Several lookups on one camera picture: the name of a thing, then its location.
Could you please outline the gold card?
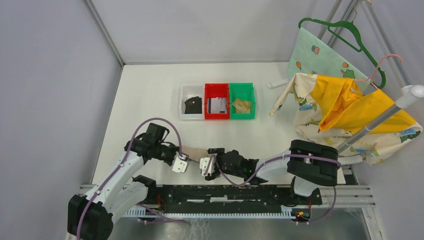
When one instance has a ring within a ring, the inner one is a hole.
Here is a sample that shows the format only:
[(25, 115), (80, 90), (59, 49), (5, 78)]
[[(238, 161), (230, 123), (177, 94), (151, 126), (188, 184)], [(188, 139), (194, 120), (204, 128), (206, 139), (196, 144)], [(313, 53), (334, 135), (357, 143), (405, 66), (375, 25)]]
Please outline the gold card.
[(246, 100), (241, 100), (240, 98), (236, 98), (232, 102), (232, 107), (235, 110), (236, 114), (250, 114), (251, 113), (251, 102)]

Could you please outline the black cards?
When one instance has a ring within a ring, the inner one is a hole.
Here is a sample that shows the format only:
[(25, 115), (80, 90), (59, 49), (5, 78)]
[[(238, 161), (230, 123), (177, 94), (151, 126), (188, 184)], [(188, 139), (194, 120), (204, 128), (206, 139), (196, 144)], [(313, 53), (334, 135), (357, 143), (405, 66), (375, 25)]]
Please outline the black cards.
[(203, 101), (199, 96), (194, 96), (187, 99), (184, 102), (185, 110), (184, 114), (193, 115), (193, 114), (201, 114), (203, 112)]

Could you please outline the beige card holder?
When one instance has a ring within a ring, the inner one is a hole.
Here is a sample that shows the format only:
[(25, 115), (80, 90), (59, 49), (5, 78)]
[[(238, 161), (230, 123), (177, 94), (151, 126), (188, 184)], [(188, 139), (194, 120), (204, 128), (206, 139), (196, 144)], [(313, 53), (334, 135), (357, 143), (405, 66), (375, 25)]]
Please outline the beige card holder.
[(207, 149), (204, 148), (197, 148), (197, 147), (189, 147), (189, 146), (182, 146), (182, 153), (185, 155), (185, 162), (200, 162), (201, 159), (209, 159), (210, 154), (208, 153)]

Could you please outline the green clothes hanger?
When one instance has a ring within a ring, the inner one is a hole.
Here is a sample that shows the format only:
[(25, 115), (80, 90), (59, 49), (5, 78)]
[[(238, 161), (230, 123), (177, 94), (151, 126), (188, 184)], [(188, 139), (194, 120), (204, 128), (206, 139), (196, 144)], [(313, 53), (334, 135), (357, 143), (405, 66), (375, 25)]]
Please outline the green clothes hanger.
[[(376, 67), (375, 70), (377, 70), (377, 72), (380, 74), (381, 83), (378, 84), (377, 87), (379, 89), (383, 89), (386, 86), (386, 83), (387, 83), (386, 73), (381, 69), (377, 60), (372, 56), (372, 54), (369, 52), (369, 50), (363, 44), (361, 33), (360, 33), (359, 29), (353, 24), (353, 22), (346, 21), (346, 20), (340, 20), (340, 21), (337, 21), (337, 22), (328, 22), (328, 21), (324, 21), (324, 20), (320, 20), (320, 19), (311, 18), (311, 17), (305, 17), (305, 18), (302, 18), (299, 21), (298, 27), (301, 28), (302, 24), (304, 22), (313, 22), (313, 23), (316, 23), (316, 24), (320, 24), (322, 26), (326, 26), (326, 30), (329, 33), (331, 33), (334, 37), (336, 37), (339, 40), (341, 40), (342, 42), (344, 42), (346, 45), (351, 47), (356, 52), (358, 52), (358, 53), (363, 52), (366, 55), (366, 57), (371, 61), (373, 66)], [(342, 29), (346, 29), (349, 32), (351, 32), (356, 43), (357, 43), (357, 45), (358, 45), (358, 48), (355, 47), (353, 44), (351, 44), (346, 39), (344, 39), (339, 33), (336, 33), (334, 30), (332, 30), (332, 28), (342, 28)]]

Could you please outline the green plastic bin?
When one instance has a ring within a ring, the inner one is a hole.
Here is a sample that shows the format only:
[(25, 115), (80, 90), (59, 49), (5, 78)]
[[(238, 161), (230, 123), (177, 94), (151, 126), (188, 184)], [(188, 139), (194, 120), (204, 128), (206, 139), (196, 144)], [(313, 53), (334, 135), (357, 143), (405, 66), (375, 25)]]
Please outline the green plastic bin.
[[(241, 112), (233, 102), (237, 99), (248, 103), (249, 111)], [(256, 116), (256, 95), (255, 88), (251, 82), (229, 83), (229, 113), (231, 120), (253, 120)]]

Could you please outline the metal rack pole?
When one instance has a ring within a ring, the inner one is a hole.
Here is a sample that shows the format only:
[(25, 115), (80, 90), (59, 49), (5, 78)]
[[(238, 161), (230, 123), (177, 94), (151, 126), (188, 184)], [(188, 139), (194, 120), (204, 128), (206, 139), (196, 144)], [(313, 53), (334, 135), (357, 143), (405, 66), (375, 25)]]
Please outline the metal rack pole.
[(403, 94), (398, 98), (392, 106), (386, 109), (383, 113), (377, 116), (373, 121), (368, 123), (366, 126), (361, 128), (353, 136), (341, 143), (336, 150), (341, 153), (344, 150), (348, 149), (355, 142), (359, 141), (362, 137), (370, 133), (376, 127), (381, 125), (383, 122), (388, 120), (391, 116), (398, 113), (400, 110), (406, 109), (413, 103), (424, 97), (424, 86), (423, 85), (409, 85), (403, 90)]

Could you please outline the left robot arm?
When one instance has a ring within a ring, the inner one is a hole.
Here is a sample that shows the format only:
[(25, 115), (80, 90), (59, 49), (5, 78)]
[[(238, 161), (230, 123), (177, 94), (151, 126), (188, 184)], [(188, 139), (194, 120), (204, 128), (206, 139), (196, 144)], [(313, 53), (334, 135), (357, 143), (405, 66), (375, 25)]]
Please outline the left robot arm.
[(175, 132), (178, 144), (165, 143), (169, 129), (155, 124), (156, 118), (142, 122), (124, 146), (124, 151), (114, 167), (83, 195), (75, 194), (67, 206), (67, 232), (78, 240), (106, 240), (115, 223), (133, 206), (143, 201), (153, 203), (157, 190), (148, 185), (154, 180), (146, 177), (136, 179), (125, 186), (132, 176), (149, 160), (156, 159), (173, 164), (183, 159), (182, 140), (177, 128), (168, 120)]

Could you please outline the yellow cloth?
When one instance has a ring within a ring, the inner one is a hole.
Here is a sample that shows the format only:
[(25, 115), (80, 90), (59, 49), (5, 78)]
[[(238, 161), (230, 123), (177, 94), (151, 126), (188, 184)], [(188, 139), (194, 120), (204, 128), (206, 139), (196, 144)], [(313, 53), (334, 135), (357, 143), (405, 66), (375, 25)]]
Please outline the yellow cloth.
[(395, 102), (382, 90), (364, 95), (354, 79), (318, 75), (310, 96), (321, 109), (319, 131), (342, 129), (353, 134)]

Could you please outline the white cards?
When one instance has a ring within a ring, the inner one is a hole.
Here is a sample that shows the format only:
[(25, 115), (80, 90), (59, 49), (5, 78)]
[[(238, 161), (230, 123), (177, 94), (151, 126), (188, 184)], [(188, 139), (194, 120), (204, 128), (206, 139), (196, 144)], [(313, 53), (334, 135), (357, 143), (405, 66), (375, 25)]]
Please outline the white cards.
[(213, 97), (207, 100), (209, 114), (226, 114), (228, 112), (226, 97)]

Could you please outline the red plastic bin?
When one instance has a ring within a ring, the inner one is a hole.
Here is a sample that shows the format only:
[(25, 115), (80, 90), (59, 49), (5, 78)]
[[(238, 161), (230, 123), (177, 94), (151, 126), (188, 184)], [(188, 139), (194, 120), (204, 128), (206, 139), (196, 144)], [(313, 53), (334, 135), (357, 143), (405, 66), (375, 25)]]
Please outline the red plastic bin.
[[(228, 83), (206, 83), (204, 85), (204, 118), (206, 120), (228, 120), (230, 118), (230, 94)], [(224, 97), (227, 98), (227, 113), (208, 113), (208, 99)]]

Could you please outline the green patterned cloth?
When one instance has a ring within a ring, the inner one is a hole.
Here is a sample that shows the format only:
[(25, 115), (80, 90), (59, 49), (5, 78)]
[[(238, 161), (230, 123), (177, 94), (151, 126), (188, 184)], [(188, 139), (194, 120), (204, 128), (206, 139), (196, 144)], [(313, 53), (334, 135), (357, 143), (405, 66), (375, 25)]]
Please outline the green patterned cloth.
[(304, 28), (299, 29), (286, 69), (288, 79), (297, 73), (359, 79), (356, 84), (361, 91), (369, 86), (365, 74)]

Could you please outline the dinosaur print cloth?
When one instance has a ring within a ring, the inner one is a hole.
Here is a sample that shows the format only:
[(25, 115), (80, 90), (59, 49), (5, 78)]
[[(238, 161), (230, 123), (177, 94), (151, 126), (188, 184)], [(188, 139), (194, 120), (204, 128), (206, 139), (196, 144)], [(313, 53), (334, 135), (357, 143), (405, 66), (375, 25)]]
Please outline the dinosaur print cloth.
[[(269, 115), (276, 114), (289, 94), (293, 94), (298, 106), (293, 122), (295, 131), (311, 142), (336, 148), (355, 133), (340, 128), (319, 131), (322, 112), (310, 95), (315, 87), (318, 75), (295, 74), (275, 100)], [(418, 137), (422, 132), (423, 127), (405, 110), (400, 110), (349, 148), (340, 152), (339, 155), (342, 157), (361, 155), (368, 164), (378, 164)]]

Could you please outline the clear plastic box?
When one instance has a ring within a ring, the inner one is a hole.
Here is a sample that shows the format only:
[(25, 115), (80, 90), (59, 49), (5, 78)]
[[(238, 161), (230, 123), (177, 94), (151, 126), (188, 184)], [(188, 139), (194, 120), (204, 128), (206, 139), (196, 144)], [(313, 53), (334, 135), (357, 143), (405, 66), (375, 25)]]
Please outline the clear plastic box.
[(288, 83), (289, 83), (289, 80), (287, 78), (284, 78), (284, 79), (268, 82), (266, 86), (268, 89), (272, 90), (279, 87), (283, 87), (287, 85)]

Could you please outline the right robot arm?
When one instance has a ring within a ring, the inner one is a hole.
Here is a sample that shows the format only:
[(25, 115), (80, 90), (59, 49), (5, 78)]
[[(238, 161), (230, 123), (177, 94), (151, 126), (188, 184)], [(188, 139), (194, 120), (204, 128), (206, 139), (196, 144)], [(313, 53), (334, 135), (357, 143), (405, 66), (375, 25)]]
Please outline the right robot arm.
[(199, 161), (205, 180), (234, 176), (243, 182), (230, 184), (240, 188), (291, 174), (294, 183), (288, 196), (295, 204), (302, 204), (319, 187), (335, 187), (342, 166), (335, 148), (299, 139), (292, 140), (287, 150), (269, 158), (245, 158), (237, 150), (225, 152), (223, 148), (210, 148), (207, 152), (210, 156)]

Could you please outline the white plastic bin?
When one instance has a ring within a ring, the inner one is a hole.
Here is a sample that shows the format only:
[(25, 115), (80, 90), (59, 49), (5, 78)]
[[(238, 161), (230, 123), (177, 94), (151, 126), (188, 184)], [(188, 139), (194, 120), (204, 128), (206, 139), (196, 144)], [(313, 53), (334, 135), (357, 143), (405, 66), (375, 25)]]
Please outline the white plastic bin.
[[(202, 98), (202, 113), (201, 114), (184, 114), (185, 104), (184, 102), (192, 97), (199, 96)], [(197, 85), (182, 85), (179, 90), (179, 99), (178, 99), (178, 113), (182, 121), (188, 120), (203, 120), (204, 119), (204, 105), (205, 105), (205, 91), (204, 86), (201, 84)]]

